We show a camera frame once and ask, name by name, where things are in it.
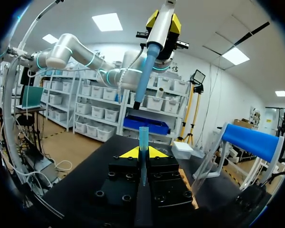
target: black cable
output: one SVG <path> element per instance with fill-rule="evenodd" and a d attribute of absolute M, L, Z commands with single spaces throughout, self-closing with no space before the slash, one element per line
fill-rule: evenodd
<path fill-rule="evenodd" d="M 285 175 L 285 171 L 284 172 L 279 172 L 279 173 L 275 173 L 275 174 L 272 174 L 270 178 L 268 178 L 264 184 L 262 184 L 261 187 L 265 186 L 268 182 L 272 182 L 274 180 L 274 178 L 276 178 L 277 176 L 280 176 L 280 175 Z"/>

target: black work table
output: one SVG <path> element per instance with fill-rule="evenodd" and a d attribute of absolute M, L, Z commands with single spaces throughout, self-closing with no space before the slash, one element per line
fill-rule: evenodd
<path fill-rule="evenodd" d="M 49 190 L 45 194 L 44 200 L 63 214 L 78 202 L 89 200 L 91 194 L 101 188 L 107 177 L 108 158 L 115 155 L 120 156 L 138 145 L 138 140 L 118 135 L 113 136 Z M 172 155 L 171 146 L 156 143 L 149 145 L 167 155 Z M 184 169 L 188 181 L 192 184 L 192 174 L 199 167 L 201 159 L 191 156 L 189 160 L 178 160 L 178 162 L 180 168 Z M 205 180 L 196 200 L 199 207 L 207 207 L 212 210 L 225 205 L 239 193 L 238 187 L 222 171 L 219 177 Z"/>

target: cardboard box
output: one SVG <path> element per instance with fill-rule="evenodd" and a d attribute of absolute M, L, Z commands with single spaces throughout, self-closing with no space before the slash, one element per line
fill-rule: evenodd
<path fill-rule="evenodd" d="M 252 124 L 244 122 L 242 120 L 238 120 L 238 119 L 235 119 L 233 124 L 236 125 L 236 126 L 245 127 L 245 128 L 248 128 L 248 129 L 252 129 L 253 128 Z"/>

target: desk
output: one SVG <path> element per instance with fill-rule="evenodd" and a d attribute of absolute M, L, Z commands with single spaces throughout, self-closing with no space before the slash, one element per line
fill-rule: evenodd
<path fill-rule="evenodd" d="M 138 144 L 139 142 L 136 139 L 119 135 L 113 136 L 49 190 L 44 195 L 44 200 L 65 214 L 80 201 L 88 200 L 91 193 L 101 188 L 109 172 L 107 158 L 122 155 Z M 171 146 L 156 143 L 150 143 L 150 146 L 167 155 L 172 154 Z M 201 164 L 201 159 L 191 157 L 189 160 L 178 160 L 178 162 L 191 185 L 193 183 L 192 174 Z M 196 200 L 199 207 L 214 209 L 225 205 L 239 193 L 238 187 L 231 182 L 228 175 L 223 171 L 219 177 L 205 180 Z"/>
<path fill-rule="evenodd" d="M 45 108 L 43 107 L 38 107 L 38 108 L 32 108 L 32 109 L 28 109 L 28 113 L 29 114 L 32 114 L 32 117 L 33 117 L 33 122 L 35 122 L 35 113 L 36 113 L 36 120 L 37 120 L 37 129 L 35 131 L 35 126 L 32 125 L 32 129 L 33 129 L 33 132 L 34 132 L 34 143 L 35 145 L 37 146 L 37 140 L 38 140 L 38 146 L 39 146 L 39 151 L 42 152 L 42 147 L 41 147 L 41 144 L 40 144 L 40 130 L 39 130 L 39 120 L 38 120 L 38 113 L 40 111 L 44 111 Z M 26 114 L 27 111 L 26 110 L 23 110 L 23 109 L 19 109 L 19 108 L 16 108 L 15 109 L 16 111 L 16 114 Z M 2 127 L 2 124 L 3 124 L 3 115 L 2 113 L 0 113 L 0 123 L 1 123 L 1 127 Z M 2 136 L 3 136 L 3 141 L 4 141 L 4 145 L 6 145 L 6 140 L 5 140 L 5 135 L 4 135 L 4 130 L 2 130 Z"/>

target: blue storage bin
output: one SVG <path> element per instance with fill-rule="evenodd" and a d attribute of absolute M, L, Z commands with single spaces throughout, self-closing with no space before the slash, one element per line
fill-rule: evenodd
<path fill-rule="evenodd" d="M 165 122 L 129 115 L 124 118 L 124 127 L 139 130 L 139 127 L 149 127 L 149 132 L 167 135 L 169 127 Z"/>

